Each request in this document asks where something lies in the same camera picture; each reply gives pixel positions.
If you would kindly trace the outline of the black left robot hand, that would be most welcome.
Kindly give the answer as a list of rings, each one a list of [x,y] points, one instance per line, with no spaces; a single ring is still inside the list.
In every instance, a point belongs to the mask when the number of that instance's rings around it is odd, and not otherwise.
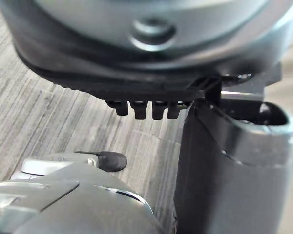
[[[293,167],[293,0],[0,0],[22,62],[126,116],[177,119],[176,234],[274,234]]]

